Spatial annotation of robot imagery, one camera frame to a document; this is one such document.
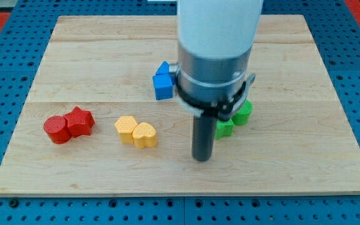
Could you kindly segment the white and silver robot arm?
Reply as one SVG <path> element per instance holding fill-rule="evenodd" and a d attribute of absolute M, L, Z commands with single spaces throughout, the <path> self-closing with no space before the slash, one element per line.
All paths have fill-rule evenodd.
<path fill-rule="evenodd" d="M 228 120 L 241 107 L 263 0 L 180 0 L 176 86 L 197 116 Z"/>

